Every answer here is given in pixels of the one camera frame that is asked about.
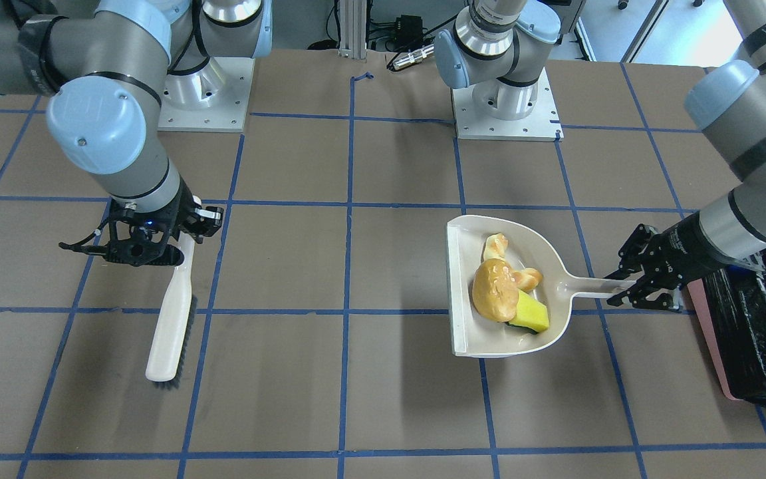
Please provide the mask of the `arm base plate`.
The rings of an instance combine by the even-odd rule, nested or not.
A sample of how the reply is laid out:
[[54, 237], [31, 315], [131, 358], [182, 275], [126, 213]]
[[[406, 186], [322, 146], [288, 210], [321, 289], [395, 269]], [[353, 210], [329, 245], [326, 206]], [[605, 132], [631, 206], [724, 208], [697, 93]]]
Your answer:
[[565, 138], [546, 70], [526, 87], [486, 81], [452, 90], [451, 100], [459, 139], [560, 142]]
[[158, 130], [242, 133], [255, 60], [213, 57], [203, 68], [166, 77]]

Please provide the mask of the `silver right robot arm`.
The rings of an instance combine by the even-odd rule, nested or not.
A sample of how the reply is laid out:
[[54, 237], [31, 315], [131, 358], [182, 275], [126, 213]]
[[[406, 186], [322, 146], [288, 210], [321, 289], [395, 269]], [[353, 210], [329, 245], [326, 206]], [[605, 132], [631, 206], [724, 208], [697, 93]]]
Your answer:
[[224, 221], [192, 194], [158, 139], [168, 78], [218, 57], [265, 57], [270, 1], [0, 1], [0, 95], [49, 98], [52, 137], [112, 199], [85, 239], [60, 243], [110, 263], [180, 266]]

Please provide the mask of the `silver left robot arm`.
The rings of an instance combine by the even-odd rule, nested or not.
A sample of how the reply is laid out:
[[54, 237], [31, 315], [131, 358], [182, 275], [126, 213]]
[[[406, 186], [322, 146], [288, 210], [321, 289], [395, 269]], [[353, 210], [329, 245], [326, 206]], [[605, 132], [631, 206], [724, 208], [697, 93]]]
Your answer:
[[[706, 75], [684, 106], [738, 187], [662, 233], [639, 226], [621, 249], [619, 269], [605, 279], [576, 279], [574, 296], [676, 311], [678, 286], [766, 249], [766, 1], [725, 6], [748, 59]], [[475, 1], [435, 37], [438, 72], [454, 90], [481, 82], [530, 88], [558, 36], [559, 18], [544, 4]]]

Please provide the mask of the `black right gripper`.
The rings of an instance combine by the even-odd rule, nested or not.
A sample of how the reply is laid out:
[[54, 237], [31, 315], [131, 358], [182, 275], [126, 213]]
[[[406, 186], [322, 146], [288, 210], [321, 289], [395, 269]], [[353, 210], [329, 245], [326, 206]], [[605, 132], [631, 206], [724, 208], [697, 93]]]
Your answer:
[[134, 206], [115, 202], [91, 234], [76, 243], [60, 242], [60, 248], [97, 255], [109, 263], [175, 267], [193, 255], [193, 248], [183, 245], [183, 234], [195, 243], [203, 243], [223, 224], [222, 207], [203, 206], [188, 185], [180, 182], [166, 206], [153, 212], [137, 212]]

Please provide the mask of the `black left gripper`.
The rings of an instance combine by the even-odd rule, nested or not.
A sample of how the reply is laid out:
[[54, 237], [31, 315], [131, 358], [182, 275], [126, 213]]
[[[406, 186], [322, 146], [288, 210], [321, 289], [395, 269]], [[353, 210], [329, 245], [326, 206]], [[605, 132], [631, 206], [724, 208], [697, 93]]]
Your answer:
[[[719, 251], [703, 234], [699, 222], [678, 222], [663, 232], [638, 225], [620, 246], [619, 266], [605, 279], [620, 280], [606, 300], [635, 309], [679, 313], [683, 297], [679, 285], [719, 270]], [[636, 281], [621, 280], [642, 272]]]

